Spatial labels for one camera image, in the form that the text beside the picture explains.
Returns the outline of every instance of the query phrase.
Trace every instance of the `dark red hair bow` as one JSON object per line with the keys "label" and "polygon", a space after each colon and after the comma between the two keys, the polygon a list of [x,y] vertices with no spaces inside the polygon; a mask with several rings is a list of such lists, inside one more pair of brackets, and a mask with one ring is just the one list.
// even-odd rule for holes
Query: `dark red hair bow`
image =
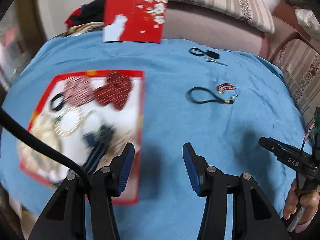
{"label": "dark red hair bow", "polygon": [[118,71],[110,71],[107,76],[107,85],[94,90],[93,98],[102,106],[112,103],[115,109],[122,110],[131,87],[128,77]]}

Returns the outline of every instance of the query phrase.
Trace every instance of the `black key fob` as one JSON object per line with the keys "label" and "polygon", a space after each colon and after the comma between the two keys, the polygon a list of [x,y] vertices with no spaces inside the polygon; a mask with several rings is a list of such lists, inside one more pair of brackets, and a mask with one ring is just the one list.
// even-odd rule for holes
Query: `black key fob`
{"label": "black key fob", "polygon": [[207,55],[208,55],[209,57],[215,58],[215,59],[219,59],[219,57],[220,57],[220,55],[219,55],[218,53],[215,53],[215,52],[213,52],[213,51],[211,51],[211,50],[208,50],[208,51],[207,51]]}

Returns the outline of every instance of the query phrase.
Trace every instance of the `cream fluffy scrunchie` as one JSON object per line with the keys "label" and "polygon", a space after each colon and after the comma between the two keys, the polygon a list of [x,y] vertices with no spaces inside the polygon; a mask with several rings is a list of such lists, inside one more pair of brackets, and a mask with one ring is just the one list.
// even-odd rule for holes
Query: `cream fluffy scrunchie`
{"label": "cream fluffy scrunchie", "polygon": [[[60,152],[61,148],[59,139],[54,132],[54,118],[49,114],[39,114],[35,118],[33,126],[29,132],[51,148]],[[33,172],[41,169],[44,172],[50,173],[60,165],[56,161],[35,151],[21,141],[18,141],[18,152],[20,158],[24,160],[26,168]]]}

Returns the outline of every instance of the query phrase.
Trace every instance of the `pink scrunchie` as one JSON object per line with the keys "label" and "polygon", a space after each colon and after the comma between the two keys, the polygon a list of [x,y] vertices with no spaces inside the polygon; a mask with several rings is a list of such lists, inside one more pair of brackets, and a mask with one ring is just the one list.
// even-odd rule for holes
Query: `pink scrunchie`
{"label": "pink scrunchie", "polygon": [[90,78],[68,77],[63,91],[64,101],[72,106],[81,106],[93,100]]}

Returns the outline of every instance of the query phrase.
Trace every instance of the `blue gripper pad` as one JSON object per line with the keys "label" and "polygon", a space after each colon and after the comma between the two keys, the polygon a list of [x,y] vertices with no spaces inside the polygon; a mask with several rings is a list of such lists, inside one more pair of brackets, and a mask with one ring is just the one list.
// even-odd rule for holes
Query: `blue gripper pad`
{"label": "blue gripper pad", "polygon": [[114,174],[118,178],[117,194],[120,195],[124,191],[127,184],[130,170],[134,159],[134,145],[127,143],[120,156],[114,157],[110,163],[113,168]]}
{"label": "blue gripper pad", "polygon": [[183,145],[182,155],[192,189],[199,197],[202,197],[201,185],[205,182],[205,169],[208,167],[208,164],[202,156],[196,155],[191,143]]}

